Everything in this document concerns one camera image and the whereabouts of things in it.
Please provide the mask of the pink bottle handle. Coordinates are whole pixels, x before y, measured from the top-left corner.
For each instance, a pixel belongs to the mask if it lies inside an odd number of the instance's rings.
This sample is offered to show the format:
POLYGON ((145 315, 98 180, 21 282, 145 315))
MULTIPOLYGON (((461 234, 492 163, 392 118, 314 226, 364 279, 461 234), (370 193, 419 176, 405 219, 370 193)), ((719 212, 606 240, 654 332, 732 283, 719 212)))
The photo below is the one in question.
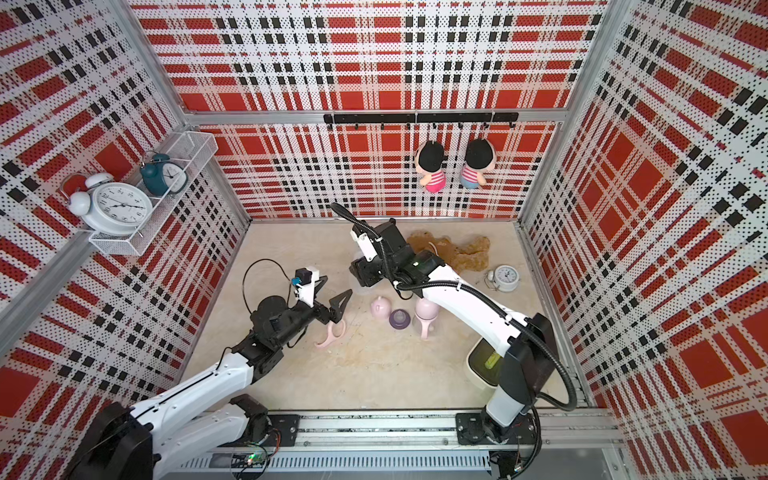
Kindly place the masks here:
POLYGON ((419 338, 426 341, 434 334, 437 318, 422 318, 417 316, 415 325, 418 330, 419 338))
POLYGON ((315 347, 324 349, 341 340, 346 334, 347 322, 341 320, 338 323, 329 322, 326 325, 326 336, 321 342, 316 342, 315 347))

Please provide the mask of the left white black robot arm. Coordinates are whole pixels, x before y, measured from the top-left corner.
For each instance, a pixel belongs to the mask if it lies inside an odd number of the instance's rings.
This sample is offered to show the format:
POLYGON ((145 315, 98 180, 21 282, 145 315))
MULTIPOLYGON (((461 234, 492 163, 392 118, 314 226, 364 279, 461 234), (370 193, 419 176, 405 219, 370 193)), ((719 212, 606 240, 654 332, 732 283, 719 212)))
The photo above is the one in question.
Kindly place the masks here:
POLYGON ((326 276, 302 268, 290 282, 296 302, 264 298, 250 314, 252 328, 206 370, 152 398, 114 402, 88 427, 67 479, 161 479, 193 457, 240 439, 266 408, 245 393, 283 358, 288 343, 313 321, 342 321, 352 290, 328 304, 316 296, 326 276))

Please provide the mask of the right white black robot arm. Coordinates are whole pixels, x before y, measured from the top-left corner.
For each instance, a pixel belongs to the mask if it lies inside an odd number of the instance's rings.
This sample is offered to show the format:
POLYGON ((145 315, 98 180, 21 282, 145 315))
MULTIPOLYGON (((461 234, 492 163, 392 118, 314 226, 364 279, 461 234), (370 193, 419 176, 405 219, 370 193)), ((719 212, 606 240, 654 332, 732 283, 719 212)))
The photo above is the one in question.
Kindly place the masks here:
POLYGON ((375 228, 355 220, 351 236, 362 256, 352 262, 350 272, 361 286, 386 280, 399 293, 436 304, 501 357, 498 385, 481 413, 481 428, 490 441, 506 442, 513 425, 539 399, 566 411, 575 407, 573 384, 560 361, 549 319, 501 305, 463 280, 432 249, 415 252, 392 220, 375 228))

